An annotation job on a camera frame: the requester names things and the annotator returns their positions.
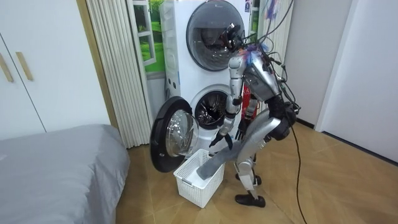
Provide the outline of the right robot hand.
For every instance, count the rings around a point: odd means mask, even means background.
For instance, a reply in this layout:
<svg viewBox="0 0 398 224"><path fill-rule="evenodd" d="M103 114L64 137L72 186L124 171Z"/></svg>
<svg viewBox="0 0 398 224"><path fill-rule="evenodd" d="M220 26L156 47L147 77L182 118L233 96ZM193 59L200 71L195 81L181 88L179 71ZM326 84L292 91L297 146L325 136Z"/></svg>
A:
<svg viewBox="0 0 398 224"><path fill-rule="evenodd" d="M251 123L250 119L242 119L239 122L238 130L236 131L235 134L235 140L242 141L244 139L244 136L246 135L246 131L250 123Z"/></svg>

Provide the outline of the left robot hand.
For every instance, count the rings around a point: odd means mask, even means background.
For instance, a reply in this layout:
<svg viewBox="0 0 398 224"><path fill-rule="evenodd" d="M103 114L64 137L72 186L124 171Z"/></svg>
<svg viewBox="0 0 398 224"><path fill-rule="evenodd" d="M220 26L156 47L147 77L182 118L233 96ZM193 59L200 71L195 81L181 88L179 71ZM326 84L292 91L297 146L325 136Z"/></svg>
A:
<svg viewBox="0 0 398 224"><path fill-rule="evenodd" d="M229 150L232 150L233 148L233 141L231 139L231 136L229 134L222 135L219 131L217 132L214 140L210 143L209 147L214 146L216 143L220 142L222 139L224 139L227 142Z"/></svg>

